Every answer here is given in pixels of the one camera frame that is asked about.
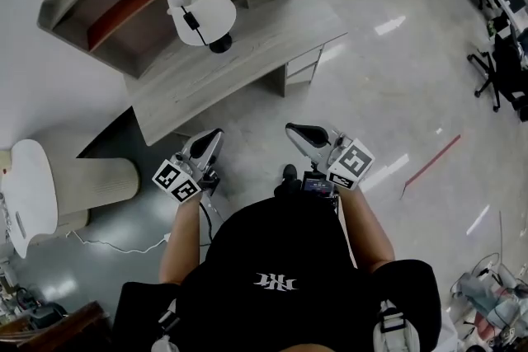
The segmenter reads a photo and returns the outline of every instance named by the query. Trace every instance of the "printed logo on shirt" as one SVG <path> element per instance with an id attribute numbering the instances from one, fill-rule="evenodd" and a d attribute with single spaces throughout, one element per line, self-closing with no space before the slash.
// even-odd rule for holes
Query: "printed logo on shirt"
<path id="1" fill-rule="evenodd" d="M 297 288 L 293 287 L 293 283 L 296 281 L 296 279 L 285 280 L 284 275 L 275 276 L 273 273 L 270 273 L 268 275 L 264 275 L 263 273 L 257 274 L 261 276 L 261 280 L 260 282 L 256 282 L 254 284 L 264 286 L 264 289 L 280 290 L 282 292 L 285 292 L 286 290 L 297 290 Z"/>

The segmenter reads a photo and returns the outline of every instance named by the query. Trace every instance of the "white wall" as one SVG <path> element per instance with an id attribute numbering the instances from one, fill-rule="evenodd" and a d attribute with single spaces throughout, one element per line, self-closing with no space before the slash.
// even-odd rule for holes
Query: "white wall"
<path id="1" fill-rule="evenodd" d="M 123 77 L 36 26 L 43 0 L 0 0 L 0 149 L 76 156 L 129 105 Z"/>

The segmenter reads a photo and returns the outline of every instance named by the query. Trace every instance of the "lamp cord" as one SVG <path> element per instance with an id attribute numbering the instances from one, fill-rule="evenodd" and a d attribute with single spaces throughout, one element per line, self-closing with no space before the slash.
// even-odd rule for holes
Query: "lamp cord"
<path id="1" fill-rule="evenodd" d="M 181 9 L 183 9 L 183 13 L 187 13 L 187 11 L 185 10 L 184 7 L 181 7 Z M 201 42 L 202 42 L 204 45 L 207 45 L 207 43 L 206 43 L 205 40 L 204 40 L 204 37 L 201 36 L 200 30 L 198 30 L 198 28 L 196 28 L 196 32 L 197 32 L 198 35 L 200 36 L 200 38 L 201 38 Z"/>

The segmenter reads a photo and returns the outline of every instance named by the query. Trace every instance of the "white lampshade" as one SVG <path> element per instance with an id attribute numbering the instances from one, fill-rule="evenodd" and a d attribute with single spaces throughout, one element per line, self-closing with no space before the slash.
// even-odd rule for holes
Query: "white lampshade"
<path id="1" fill-rule="evenodd" d="M 210 44 L 226 35 L 237 17 L 237 10 L 230 0 L 167 0 L 174 25 L 181 41 L 188 45 Z M 183 19 L 185 8 L 198 21 L 201 36 Z"/>

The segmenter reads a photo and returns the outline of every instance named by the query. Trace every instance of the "electrical cable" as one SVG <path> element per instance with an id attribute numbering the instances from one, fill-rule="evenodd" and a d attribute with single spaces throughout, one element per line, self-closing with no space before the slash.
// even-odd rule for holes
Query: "electrical cable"
<path id="1" fill-rule="evenodd" d="M 211 241 L 211 243 L 213 243 L 213 223 L 211 222 L 211 218 L 209 217 L 207 210 L 205 209 L 204 205 L 201 202 L 200 202 L 200 207 L 204 211 L 205 218 L 207 218 L 207 224 L 209 224 L 209 240 Z"/>
<path id="2" fill-rule="evenodd" d="M 497 262 L 493 263 L 492 265 L 497 265 L 501 259 L 501 255 L 500 253 L 498 252 L 493 252 L 492 254 L 488 255 L 488 256 L 485 256 L 482 260 L 480 260 L 477 265 L 471 270 L 471 275 L 474 275 L 474 272 L 475 270 L 477 269 L 477 267 L 479 267 L 479 264 L 481 262 L 483 262 L 484 260 L 486 260 L 487 258 L 491 258 L 492 256 L 497 256 Z"/>
<path id="3" fill-rule="evenodd" d="M 492 274 L 493 280 L 495 280 L 497 282 L 497 284 L 502 286 L 502 279 L 501 279 L 501 276 L 498 274 L 498 272 L 497 271 L 493 271 L 493 270 L 490 270 L 489 272 Z"/>
<path id="4" fill-rule="evenodd" d="M 455 297 L 455 294 L 457 293 L 457 292 L 454 292 L 454 293 L 453 293 L 453 288 L 455 287 L 455 285 L 456 285 L 457 283 L 459 283 L 459 280 L 460 280 L 460 279 L 462 279 L 462 276 L 460 276 L 460 277 L 459 277 L 459 278 L 458 278 L 458 279 L 457 279 L 457 280 L 451 285 L 451 287 L 449 288 L 449 291 L 451 292 L 451 296 L 452 296 L 453 298 Z"/>
<path id="5" fill-rule="evenodd" d="M 528 212 L 525 212 L 525 226 L 521 230 L 521 236 L 526 233 L 526 224 L 528 224 Z"/>
<path id="6" fill-rule="evenodd" d="M 501 210 L 498 210 L 498 229 L 501 234 L 501 255 L 499 256 L 499 260 L 502 264 L 502 212 Z"/>
<path id="7" fill-rule="evenodd" d="M 149 252 L 150 250 L 156 248 L 157 246 L 160 246 L 162 243 L 165 242 L 165 237 L 159 241 L 156 245 L 152 245 L 150 246 L 149 248 L 147 248 L 146 250 L 144 251 L 140 251 L 140 250 L 129 250 L 129 251 L 125 251 L 125 250 L 122 250 L 121 248 L 118 248 L 117 246 L 113 246 L 111 243 L 109 242 L 104 242 L 104 241 L 84 241 L 78 234 L 77 232 L 75 232 L 74 230 L 71 231 L 71 232 L 68 232 L 68 234 L 66 235 L 66 237 L 68 237 L 70 234 L 74 234 L 79 241 L 81 241 L 81 243 L 83 245 L 86 245 L 86 244 L 92 244 L 92 245 L 95 245 L 95 244 L 101 244 L 101 245 L 108 245 L 109 247 L 111 247 L 112 249 L 118 251 L 118 252 L 121 252 L 123 254 L 130 254 L 131 252 L 138 252 L 139 254 L 146 254 L 147 252 Z"/>

